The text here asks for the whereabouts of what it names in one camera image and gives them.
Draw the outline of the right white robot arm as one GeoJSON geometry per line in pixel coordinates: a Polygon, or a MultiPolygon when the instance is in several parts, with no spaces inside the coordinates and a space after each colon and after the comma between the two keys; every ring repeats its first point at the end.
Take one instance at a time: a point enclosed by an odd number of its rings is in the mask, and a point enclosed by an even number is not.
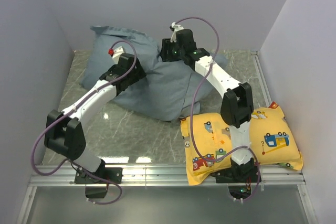
{"type": "Polygon", "coordinates": [[[193,32],[181,25],[170,26],[172,36],[163,39],[163,61],[182,61],[207,80],[222,97],[221,117],[229,126],[232,141],[231,175],[243,182],[254,169],[256,158],[250,150],[249,127],[254,110],[249,83],[231,77],[204,48],[198,48],[193,32]]]}

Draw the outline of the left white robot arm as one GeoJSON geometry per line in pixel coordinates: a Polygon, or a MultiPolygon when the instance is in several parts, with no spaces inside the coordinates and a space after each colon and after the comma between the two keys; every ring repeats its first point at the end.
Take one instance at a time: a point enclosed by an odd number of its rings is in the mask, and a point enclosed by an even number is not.
{"type": "Polygon", "coordinates": [[[129,86],[146,77],[135,55],[122,53],[118,63],[105,72],[96,84],[72,106],[47,116],[44,145],[87,171],[93,183],[105,179],[103,160],[86,145],[83,126],[109,101],[129,86]]]}

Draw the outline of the blue plaid pillowcase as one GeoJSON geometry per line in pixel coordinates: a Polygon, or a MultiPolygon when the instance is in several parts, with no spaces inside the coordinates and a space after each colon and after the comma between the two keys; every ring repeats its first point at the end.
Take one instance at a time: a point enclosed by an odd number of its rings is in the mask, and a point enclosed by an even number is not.
{"type": "Polygon", "coordinates": [[[117,105],[162,121],[175,121],[186,117],[193,110],[200,111],[200,100],[214,89],[202,76],[182,61],[163,62],[160,44],[145,33],[112,26],[91,26],[95,33],[93,51],[80,84],[90,90],[115,62],[108,54],[112,44],[118,40],[129,54],[136,52],[146,77],[121,92],[113,102],[117,105]]]}

